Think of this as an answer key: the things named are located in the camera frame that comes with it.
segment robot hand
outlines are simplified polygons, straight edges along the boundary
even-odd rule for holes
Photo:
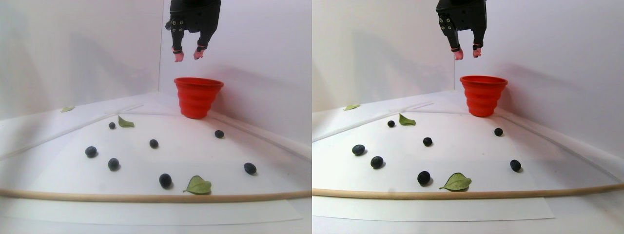
[[[455,54],[455,60],[462,60],[464,58],[464,51],[462,49],[453,52],[453,54]]]
[[[195,60],[203,58],[203,52],[206,51],[207,47],[197,45],[197,50],[193,54]]]
[[[175,62],[182,62],[182,60],[184,60],[184,52],[183,51],[175,51],[173,49],[173,46],[171,47],[171,50],[173,51],[173,54],[175,55]]]

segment small leaf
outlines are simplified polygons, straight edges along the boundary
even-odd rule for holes
[[[126,120],[122,119],[121,116],[118,116],[118,117],[119,117],[119,126],[120,127],[134,127],[134,123],[133,122],[126,121]]]
[[[467,189],[470,183],[472,183],[470,178],[466,178],[463,174],[457,172],[451,175],[444,187],[441,187],[440,189],[446,188],[449,191],[456,192],[458,190]]]
[[[187,189],[182,192],[189,192],[195,195],[208,194],[210,193],[210,187],[212,187],[210,181],[205,181],[199,175],[196,175],[191,178],[191,181],[188,182]]]
[[[63,109],[61,110],[61,113],[63,112],[68,112],[70,110],[73,110],[75,107],[63,107]]]
[[[405,118],[402,114],[399,114],[399,124],[401,125],[416,125],[416,121]]]
[[[344,110],[353,110],[353,109],[358,108],[358,107],[359,107],[359,104],[358,105],[347,105],[347,107],[345,107]]]

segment wooden rod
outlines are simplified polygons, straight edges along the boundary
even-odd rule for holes
[[[567,188],[555,190],[527,190],[500,192],[364,192],[312,188],[313,196],[391,199],[391,200],[458,200],[458,199],[504,199],[530,197],[564,197],[605,193],[624,190],[624,183],[587,188]]]
[[[67,202],[129,202],[129,203],[225,203],[262,202],[311,197],[311,190],[249,195],[126,195],[89,193],[51,193],[0,188],[0,196]]]

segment white backdrop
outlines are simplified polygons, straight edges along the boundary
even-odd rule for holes
[[[437,1],[314,0],[313,112],[453,89]]]
[[[154,92],[162,1],[0,1],[0,119]]]
[[[222,1],[219,25],[204,57],[193,60],[199,33],[186,32],[185,58],[174,62],[171,32],[164,29],[160,90],[177,95],[173,79],[223,81],[213,110],[310,145],[311,0]]]
[[[509,80],[499,106],[624,157],[624,2],[487,1],[483,57],[456,62],[469,74]],[[470,32],[461,44],[472,44]]]

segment dark berry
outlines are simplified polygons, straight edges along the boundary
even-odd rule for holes
[[[151,147],[152,149],[156,149],[156,148],[158,148],[158,141],[157,141],[157,140],[154,140],[154,139],[150,140],[150,147]]]
[[[216,136],[217,138],[221,139],[221,138],[223,138],[223,136],[225,136],[225,134],[223,133],[223,131],[221,131],[221,130],[217,130],[217,131],[215,132],[215,136]]]
[[[520,162],[518,162],[518,160],[516,160],[516,159],[511,160],[509,165],[511,165],[511,170],[513,170],[515,172],[518,172],[520,170],[520,168],[522,168],[522,166],[520,165]]]
[[[429,174],[429,172],[422,171],[420,174],[418,174],[418,183],[420,183],[421,185],[429,183],[430,180],[431,175]]]
[[[167,173],[160,175],[158,181],[160,182],[160,186],[162,186],[162,188],[168,188],[171,186],[171,176]]]
[[[84,150],[84,153],[87,155],[87,157],[95,157],[95,155],[97,154],[97,149],[93,146],[87,147],[86,150]]]
[[[371,159],[371,167],[377,169],[380,168],[382,165],[384,165],[384,159],[382,157],[375,156],[373,157],[373,159]]]
[[[245,168],[245,171],[247,172],[247,174],[253,175],[254,173],[256,173],[256,166],[254,166],[250,162],[245,163],[243,165],[243,168]]]
[[[425,139],[422,140],[422,143],[425,144],[425,146],[430,146],[431,144],[433,144],[433,141],[431,140],[431,138],[425,137]]]
[[[116,158],[111,158],[109,160],[109,169],[110,170],[117,170],[117,169],[119,169],[119,160],[117,160]]]
[[[355,155],[362,155],[364,153],[364,146],[363,145],[356,145],[353,147],[353,149],[351,149],[351,151],[353,152],[353,154]]]
[[[503,135],[503,130],[502,129],[494,129],[494,135],[497,135],[497,136],[500,137],[501,135]]]

